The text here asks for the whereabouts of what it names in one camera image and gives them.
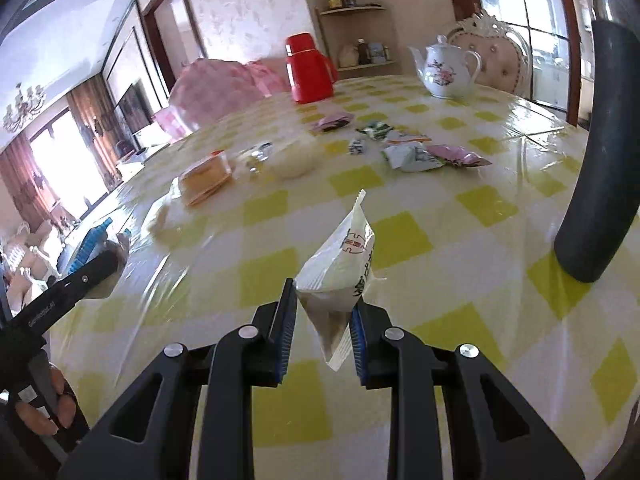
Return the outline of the orange cake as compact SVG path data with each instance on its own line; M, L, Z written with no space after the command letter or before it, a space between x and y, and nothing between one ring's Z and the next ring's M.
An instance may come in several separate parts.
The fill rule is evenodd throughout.
M178 177L183 203L194 206L206 200L232 178L232 167L223 150L214 151L184 170Z

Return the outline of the white triangular snack packet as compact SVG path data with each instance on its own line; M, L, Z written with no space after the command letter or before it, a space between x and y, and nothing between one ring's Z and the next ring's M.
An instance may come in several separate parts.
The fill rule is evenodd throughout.
M352 352L352 309L369 287L375 234L362 210L352 210L294 278L296 295L317 333L326 365L336 372Z

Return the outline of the orange white snack packet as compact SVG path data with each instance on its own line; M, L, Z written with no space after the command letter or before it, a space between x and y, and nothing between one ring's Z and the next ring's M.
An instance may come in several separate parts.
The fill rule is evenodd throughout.
M431 138L429 136L424 136L423 134L417 134L413 132L405 132L400 130L390 130L389 133L386 134L384 142L386 144L403 144L403 143L411 143L411 142L419 142L419 143L428 143L431 142Z

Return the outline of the crystal chandelier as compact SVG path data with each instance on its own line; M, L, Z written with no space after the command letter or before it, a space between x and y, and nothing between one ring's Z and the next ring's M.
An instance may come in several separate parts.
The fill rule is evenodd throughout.
M15 88L14 104L6 107L6 114L3 117L3 129L9 133L19 133L26 122L30 122L42 111L46 102L46 92L40 84L35 88L28 87L26 92L23 92L20 82Z

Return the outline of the clear wrapped small snack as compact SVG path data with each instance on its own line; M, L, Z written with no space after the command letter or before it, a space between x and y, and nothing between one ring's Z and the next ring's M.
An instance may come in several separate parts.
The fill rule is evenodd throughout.
M262 170L262 166L269 159L273 150L271 142L262 142L239 152L235 157L235 169L244 171L251 177L255 177Z

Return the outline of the pink checkered covered chair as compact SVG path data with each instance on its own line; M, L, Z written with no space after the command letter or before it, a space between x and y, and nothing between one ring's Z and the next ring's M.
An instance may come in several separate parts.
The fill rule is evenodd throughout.
M262 61L199 58L186 66L169 93L169 104L153 115L171 139L212 126L229 114L289 92L290 85Z

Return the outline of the black cylindrical bottle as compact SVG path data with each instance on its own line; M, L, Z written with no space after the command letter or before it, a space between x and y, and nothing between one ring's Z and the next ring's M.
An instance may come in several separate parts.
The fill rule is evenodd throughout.
M591 125L572 199L554 239L561 268L597 281L639 209L639 40L627 27L592 23L596 79Z

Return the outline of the purple snack packet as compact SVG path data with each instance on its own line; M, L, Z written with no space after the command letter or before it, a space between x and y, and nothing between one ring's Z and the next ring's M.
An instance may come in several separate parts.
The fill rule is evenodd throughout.
M318 120L312 127L313 132L328 132L349 125L355 116L350 113L329 114Z

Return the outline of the small black white snack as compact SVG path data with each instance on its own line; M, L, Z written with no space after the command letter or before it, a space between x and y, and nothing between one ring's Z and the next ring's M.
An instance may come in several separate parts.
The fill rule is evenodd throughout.
M362 155L367 151L367 143L362 139L352 139L349 141L347 149L351 155Z

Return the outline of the pink snack packet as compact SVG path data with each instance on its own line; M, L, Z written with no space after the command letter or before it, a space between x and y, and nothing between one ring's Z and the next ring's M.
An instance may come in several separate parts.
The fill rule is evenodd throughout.
M427 145L426 150L432 156L435 156L443 162L446 162L446 164L452 166L476 168L491 165L490 160L476 154L475 152L469 151L466 148L462 148L461 146L445 144Z

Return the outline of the red thermos jug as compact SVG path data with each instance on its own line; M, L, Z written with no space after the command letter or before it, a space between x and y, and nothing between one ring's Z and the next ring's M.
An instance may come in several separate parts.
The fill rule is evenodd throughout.
M337 71L331 60L317 49L309 32L286 38L285 51L288 81L296 103L309 104L334 95Z

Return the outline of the wooden corner shelf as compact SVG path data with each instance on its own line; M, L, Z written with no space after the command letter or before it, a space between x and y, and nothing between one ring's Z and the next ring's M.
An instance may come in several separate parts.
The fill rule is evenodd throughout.
M318 38L341 80L401 73L395 23L385 6L316 6Z

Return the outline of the white floral teapot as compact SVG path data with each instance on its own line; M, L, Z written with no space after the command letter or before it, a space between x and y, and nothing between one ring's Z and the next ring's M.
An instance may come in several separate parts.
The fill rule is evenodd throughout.
M409 51L420 81L434 98L463 99L474 90L483 65L476 51L450 44L444 35L438 35L425 52L415 47Z

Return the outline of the cream ornate padded chair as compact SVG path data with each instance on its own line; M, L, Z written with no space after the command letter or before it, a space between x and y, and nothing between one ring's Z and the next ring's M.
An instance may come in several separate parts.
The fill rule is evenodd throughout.
M447 39L462 50L480 55L477 84L530 98L532 54L524 37L512 26L480 10L458 21Z

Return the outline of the wall mounted television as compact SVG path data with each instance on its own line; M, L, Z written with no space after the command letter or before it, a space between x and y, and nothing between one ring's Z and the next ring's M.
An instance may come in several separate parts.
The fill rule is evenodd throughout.
M122 113L131 133L137 133L151 125L152 114L142 88L141 81L130 84L117 102L116 107Z

